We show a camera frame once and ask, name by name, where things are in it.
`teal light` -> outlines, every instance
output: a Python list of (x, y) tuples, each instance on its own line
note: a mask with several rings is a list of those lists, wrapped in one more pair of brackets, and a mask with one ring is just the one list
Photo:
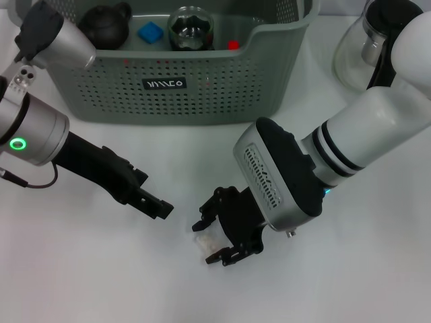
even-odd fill
[(10, 146), (13, 150), (23, 150), (27, 147), (27, 143), (22, 138), (15, 138), (11, 140)]

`blue cube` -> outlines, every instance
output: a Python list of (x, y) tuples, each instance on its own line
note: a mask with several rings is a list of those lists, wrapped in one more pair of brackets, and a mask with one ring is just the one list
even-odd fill
[(154, 44), (159, 39), (163, 38), (163, 29), (153, 22), (149, 22), (144, 27), (137, 31), (139, 37), (144, 39), (148, 44)]

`black cable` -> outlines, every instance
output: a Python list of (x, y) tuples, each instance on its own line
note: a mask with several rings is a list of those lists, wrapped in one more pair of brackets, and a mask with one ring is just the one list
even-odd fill
[(45, 185), (28, 184), (28, 182), (26, 182), (22, 178), (16, 176), (15, 174), (12, 174), (8, 170), (3, 170), (1, 168), (0, 168), (0, 177), (4, 180), (7, 180), (7, 181), (12, 182), (14, 184), (17, 184), (21, 187), (28, 187), (28, 188), (34, 188), (34, 189), (48, 188), (48, 187), (51, 187), (52, 185), (54, 185), (55, 182), (59, 179), (59, 170), (57, 169), (57, 165), (55, 165), (54, 163), (52, 163), (52, 164), (54, 167), (54, 179), (50, 183), (45, 184)]

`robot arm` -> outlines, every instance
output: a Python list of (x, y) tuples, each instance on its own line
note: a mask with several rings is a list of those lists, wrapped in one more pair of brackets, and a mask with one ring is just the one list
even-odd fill
[[(20, 53), (0, 77), (0, 151), (36, 166), (52, 162), (100, 185), (121, 204), (153, 219), (167, 218), (173, 206), (141, 189), (148, 178), (145, 173), (108, 148), (69, 132), (64, 114), (28, 93), (36, 79), (33, 65), (90, 68), (96, 58), (91, 42), (44, 1), (29, 11), (15, 42)], [(5, 170), (0, 177), (31, 187)]]
[(260, 118), (241, 136), (234, 155), (249, 187), (218, 188), (201, 208), (201, 231), (216, 220), (233, 248), (207, 263), (234, 264), (263, 250), (268, 225), (294, 236), (322, 212), (325, 193), (431, 125), (431, 13), (413, 20), (392, 52), (405, 89), (373, 87), (309, 136), (296, 141), (275, 122)]

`black teapot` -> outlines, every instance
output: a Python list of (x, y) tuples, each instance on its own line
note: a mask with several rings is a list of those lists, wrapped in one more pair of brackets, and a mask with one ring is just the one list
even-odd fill
[(98, 5), (82, 18), (78, 28), (97, 49), (115, 50), (129, 37), (132, 9), (122, 2), (114, 7)]

